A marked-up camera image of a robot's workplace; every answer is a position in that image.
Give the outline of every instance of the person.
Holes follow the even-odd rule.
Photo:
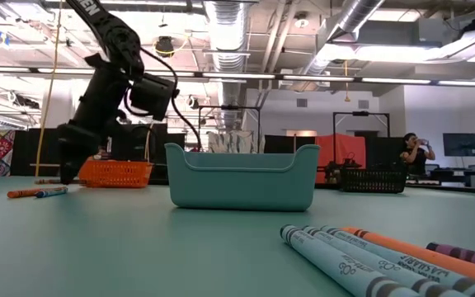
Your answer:
[[[404,135],[404,149],[401,153],[401,159],[407,164],[407,170],[412,175],[426,174],[426,160],[435,160],[435,153],[428,140],[419,139],[414,133]],[[425,145],[428,151],[421,148]]]

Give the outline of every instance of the orange basket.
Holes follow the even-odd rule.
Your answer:
[[[152,167],[148,162],[87,160],[78,177],[89,187],[143,188]]]

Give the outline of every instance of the light blue crayon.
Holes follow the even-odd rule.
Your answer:
[[[51,197],[51,196],[56,196],[56,195],[63,195],[63,194],[66,194],[67,191],[68,191],[68,188],[64,186],[61,189],[39,191],[35,194],[35,196],[36,198],[45,198],[45,197]]]
[[[399,284],[403,284],[415,292],[418,292],[422,297],[466,297],[465,294],[459,293],[456,290],[451,290],[450,288],[429,280],[413,271],[403,269],[398,264],[384,260],[371,252],[365,251],[364,249],[349,244],[339,238],[335,238],[316,228],[305,227],[303,231],[320,239],[324,243],[328,243],[334,248],[345,252],[349,256],[352,256],[354,259],[357,259],[376,271],[389,276],[389,278]]]
[[[281,228],[280,235],[293,249],[355,297],[419,296],[302,229],[286,225]]]
[[[465,295],[475,296],[475,280],[467,276],[460,275],[459,273],[423,261],[416,257],[412,257],[408,254],[381,247],[378,244],[371,243],[332,226],[323,226],[321,230],[336,238],[351,243],[356,247],[372,252],[391,263],[398,264],[402,268],[414,271],[430,280],[437,281],[441,285],[446,285],[453,290],[464,293]]]

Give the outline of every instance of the black basket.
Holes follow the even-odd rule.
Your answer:
[[[406,171],[342,169],[341,189],[348,192],[402,193]]]

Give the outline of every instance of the teal table surface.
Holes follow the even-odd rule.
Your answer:
[[[7,199],[32,181],[0,177],[0,297],[348,296],[283,243],[285,224],[475,250],[474,194],[316,190],[304,213],[178,209],[166,186]]]

